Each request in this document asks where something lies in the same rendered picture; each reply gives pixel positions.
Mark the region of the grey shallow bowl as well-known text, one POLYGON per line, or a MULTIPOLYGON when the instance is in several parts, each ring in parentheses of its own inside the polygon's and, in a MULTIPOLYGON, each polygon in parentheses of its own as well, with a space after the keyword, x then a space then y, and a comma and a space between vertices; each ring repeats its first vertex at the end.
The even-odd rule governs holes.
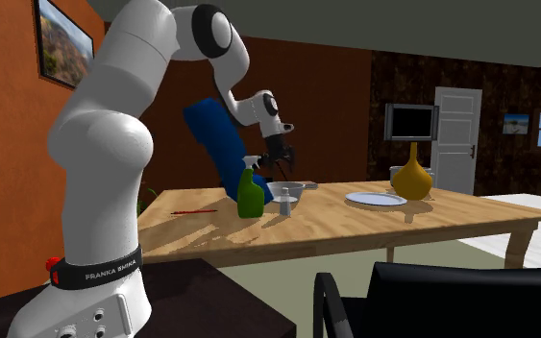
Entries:
POLYGON ((267 187, 273 196, 273 201, 276 203, 289 201, 296 203, 302 196, 305 185, 295 181, 273 181, 268 182, 267 187), (288 197, 285 197, 283 190, 288 189, 288 197))

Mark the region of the green spray bottle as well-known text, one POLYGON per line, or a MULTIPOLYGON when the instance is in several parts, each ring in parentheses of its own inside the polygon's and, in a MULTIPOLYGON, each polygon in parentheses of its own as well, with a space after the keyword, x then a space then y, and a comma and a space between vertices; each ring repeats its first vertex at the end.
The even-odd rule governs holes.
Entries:
POLYGON ((254 183, 254 165, 260 156, 245 156, 242 160, 245 168, 237 188, 237 213, 242 219, 259 218, 264 209, 264 191, 254 183))

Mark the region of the blue tilted box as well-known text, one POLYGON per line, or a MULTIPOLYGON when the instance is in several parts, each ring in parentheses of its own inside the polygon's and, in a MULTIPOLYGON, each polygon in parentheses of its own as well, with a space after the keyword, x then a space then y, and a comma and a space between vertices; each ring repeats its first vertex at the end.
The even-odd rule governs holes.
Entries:
POLYGON ((196 141, 211 157, 226 194, 237 201, 237 189, 246 168, 245 146, 225 108, 212 98, 183 109, 183 116, 196 141))

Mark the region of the wooden table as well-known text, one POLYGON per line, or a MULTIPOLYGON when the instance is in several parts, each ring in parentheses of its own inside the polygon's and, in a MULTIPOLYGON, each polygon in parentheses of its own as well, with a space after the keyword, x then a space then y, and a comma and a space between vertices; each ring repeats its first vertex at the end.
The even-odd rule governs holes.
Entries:
POLYGON ((520 268, 541 209, 434 188, 425 201, 398 206, 348 201, 353 192, 383 193, 388 181, 322 183, 307 190, 290 216, 276 203, 241 219, 221 188, 166 190, 138 218, 145 262, 202 258, 215 267, 395 248, 509 234, 504 265, 520 268), (216 209, 172 215, 173 211, 216 209))

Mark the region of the white round plate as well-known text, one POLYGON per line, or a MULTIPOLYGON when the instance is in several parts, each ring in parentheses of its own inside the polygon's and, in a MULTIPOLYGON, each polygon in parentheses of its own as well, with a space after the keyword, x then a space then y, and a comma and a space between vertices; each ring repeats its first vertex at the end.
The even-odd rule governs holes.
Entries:
POLYGON ((405 205, 407 199, 397 195, 379 192, 354 192, 345 196, 348 201, 375 206, 398 206, 405 205))

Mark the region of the grey pot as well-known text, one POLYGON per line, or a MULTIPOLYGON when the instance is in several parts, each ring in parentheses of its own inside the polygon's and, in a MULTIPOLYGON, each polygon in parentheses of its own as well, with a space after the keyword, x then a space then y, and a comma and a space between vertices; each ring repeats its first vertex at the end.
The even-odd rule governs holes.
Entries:
POLYGON ((417 163, 391 166, 390 183, 393 187, 433 187, 434 175, 430 168, 417 163))

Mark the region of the grey framed black television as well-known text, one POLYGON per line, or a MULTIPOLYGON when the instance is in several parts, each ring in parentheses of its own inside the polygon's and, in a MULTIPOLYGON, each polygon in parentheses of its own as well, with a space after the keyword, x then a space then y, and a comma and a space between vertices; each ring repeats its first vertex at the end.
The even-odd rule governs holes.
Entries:
POLYGON ((387 141, 434 141, 438 136, 439 106, 385 105, 384 139, 387 141))

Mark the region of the yellow gourd vase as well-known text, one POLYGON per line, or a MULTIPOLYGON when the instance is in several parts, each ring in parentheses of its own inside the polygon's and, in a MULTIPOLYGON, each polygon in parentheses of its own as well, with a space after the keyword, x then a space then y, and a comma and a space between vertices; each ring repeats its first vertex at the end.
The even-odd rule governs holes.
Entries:
POLYGON ((425 199, 432 187, 432 178, 417 161, 417 143, 410 143, 407 163, 393 176, 392 186, 402 198, 412 201, 425 199))

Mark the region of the green plant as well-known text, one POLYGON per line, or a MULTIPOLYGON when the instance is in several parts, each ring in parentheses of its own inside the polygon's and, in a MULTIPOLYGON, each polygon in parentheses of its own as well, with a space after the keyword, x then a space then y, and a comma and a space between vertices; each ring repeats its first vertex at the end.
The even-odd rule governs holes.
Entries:
MULTIPOLYGON (((155 196, 155 199, 159 196, 158 193, 152 188, 148 188, 148 191, 155 196)), ((147 207, 147 203, 142 200, 138 200, 136 204, 136 216, 139 216, 147 207)))

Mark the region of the white panel door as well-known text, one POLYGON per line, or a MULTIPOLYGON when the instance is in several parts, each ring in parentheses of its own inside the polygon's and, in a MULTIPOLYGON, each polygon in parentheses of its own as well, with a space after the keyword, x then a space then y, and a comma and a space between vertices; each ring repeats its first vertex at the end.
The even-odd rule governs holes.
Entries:
POLYGON ((430 169, 436 188, 473 195, 481 109, 480 89, 438 86, 438 135, 431 143, 430 169))

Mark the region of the dark robot stand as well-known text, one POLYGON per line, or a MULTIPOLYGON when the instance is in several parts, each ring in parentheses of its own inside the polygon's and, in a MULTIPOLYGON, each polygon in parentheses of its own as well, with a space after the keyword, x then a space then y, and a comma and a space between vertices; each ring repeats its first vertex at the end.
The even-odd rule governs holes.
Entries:
POLYGON ((0 299, 0 338, 296 338, 277 310, 202 259, 87 267, 0 299))

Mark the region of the black chair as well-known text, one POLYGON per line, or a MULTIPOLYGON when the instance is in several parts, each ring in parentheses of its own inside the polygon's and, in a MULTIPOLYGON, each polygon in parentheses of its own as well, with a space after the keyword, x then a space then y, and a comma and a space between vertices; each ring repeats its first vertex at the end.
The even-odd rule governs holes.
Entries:
POLYGON ((330 273, 313 288, 313 338, 541 338, 541 268, 375 263, 365 297, 330 273))

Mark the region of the small framed blue picture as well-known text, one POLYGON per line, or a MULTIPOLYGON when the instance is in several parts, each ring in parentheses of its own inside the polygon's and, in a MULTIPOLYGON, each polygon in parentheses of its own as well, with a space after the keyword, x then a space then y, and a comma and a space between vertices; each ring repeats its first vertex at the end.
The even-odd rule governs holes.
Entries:
POLYGON ((503 134, 527 134, 529 116, 527 114, 506 113, 503 122, 503 134))

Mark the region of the framed landscape picture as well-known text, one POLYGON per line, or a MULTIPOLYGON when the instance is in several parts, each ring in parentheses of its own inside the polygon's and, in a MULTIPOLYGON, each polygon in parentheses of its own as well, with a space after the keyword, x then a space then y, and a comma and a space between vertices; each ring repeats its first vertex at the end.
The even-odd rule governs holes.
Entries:
POLYGON ((33 0, 39 75, 75 88, 94 59, 92 37, 52 0, 33 0))

